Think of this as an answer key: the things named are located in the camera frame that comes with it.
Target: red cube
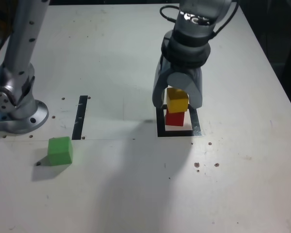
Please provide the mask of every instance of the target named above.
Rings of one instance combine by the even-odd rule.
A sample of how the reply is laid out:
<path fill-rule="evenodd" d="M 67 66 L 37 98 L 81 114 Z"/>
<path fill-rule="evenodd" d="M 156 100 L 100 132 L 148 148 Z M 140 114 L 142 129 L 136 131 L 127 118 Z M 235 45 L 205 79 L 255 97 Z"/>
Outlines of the red cube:
<path fill-rule="evenodd" d="M 165 118 L 165 125 L 183 126 L 184 114 L 185 114 L 185 112 L 169 113 L 168 109 L 167 109 L 166 118 Z"/>

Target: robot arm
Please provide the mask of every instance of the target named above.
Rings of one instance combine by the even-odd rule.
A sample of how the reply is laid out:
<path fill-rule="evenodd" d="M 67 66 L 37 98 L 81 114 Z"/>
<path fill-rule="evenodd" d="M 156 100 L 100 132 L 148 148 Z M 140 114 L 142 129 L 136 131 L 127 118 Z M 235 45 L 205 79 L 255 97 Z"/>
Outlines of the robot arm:
<path fill-rule="evenodd" d="M 181 1 L 175 27 L 162 43 L 152 96 L 155 107 L 161 108 L 168 85 L 185 90 L 192 107 L 202 105 L 200 67 L 210 54 L 208 41 L 216 35 L 214 26 L 226 15 L 230 4 L 231 0 Z M 32 95 L 35 77 L 30 63 L 48 5 L 49 0 L 19 0 L 0 66 L 0 131 L 28 133 L 43 125 L 49 116 L 47 106 Z"/>
<path fill-rule="evenodd" d="M 31 55 L 49 0 L 20 0 L 5 58 L 0 66 L 0 131 L 28 133 L 43 125 L 48 108 L 32 95 Z"/>
<path fill-rule="evenodd" d="M 188 93 L 193 108 L 202 106 L 200 67 L 205 64 L 210 54 L 208 41 L 229 23 L 237 11 L 238 4 L 228 21 L 214 32 L 216 23 L 225 17 L 230 5 L 231 0 L 181 1 L 175 26 L 165 34 L 162 43 L 162 55 L 156 70 L 152 95 L 155 107 L 162 107 L 164 90 L 168 85 Z"/>

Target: yellow cube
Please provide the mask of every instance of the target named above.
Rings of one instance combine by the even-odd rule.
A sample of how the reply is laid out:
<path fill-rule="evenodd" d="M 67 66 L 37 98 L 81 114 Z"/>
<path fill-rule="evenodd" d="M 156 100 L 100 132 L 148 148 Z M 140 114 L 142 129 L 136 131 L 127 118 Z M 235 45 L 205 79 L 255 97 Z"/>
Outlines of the yellow cube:
<path fill-rule="evenodd" d="M 185 91 L 167 88 L 167 108 L 169 113 L 182 113 L 188 110 L 189 97 Z"/>

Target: stacked cubes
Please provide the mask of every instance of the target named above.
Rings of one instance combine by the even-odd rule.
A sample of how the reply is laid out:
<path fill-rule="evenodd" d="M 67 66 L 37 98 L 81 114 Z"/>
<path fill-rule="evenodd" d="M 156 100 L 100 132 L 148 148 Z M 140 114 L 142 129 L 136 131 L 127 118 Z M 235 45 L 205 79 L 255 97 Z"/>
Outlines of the stacked cubes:
<path fill-rule="evenodd" d="M 165 125 L 183 126 L 184 113 L 188 110 L 188 105 L 188 94 L 180 89 L 168 88 Z"/>

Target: green cube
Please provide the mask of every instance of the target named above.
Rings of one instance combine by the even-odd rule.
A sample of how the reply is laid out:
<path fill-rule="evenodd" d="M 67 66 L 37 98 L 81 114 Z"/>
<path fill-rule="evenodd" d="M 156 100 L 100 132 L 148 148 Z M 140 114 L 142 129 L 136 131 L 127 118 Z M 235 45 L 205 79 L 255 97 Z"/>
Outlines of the green cube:
<path fill-rule="evenodd" d="M 51 166 L 71 164 L 73 150 L 70 137 L 58 137 L 48 140 L 48 160 Z"/>

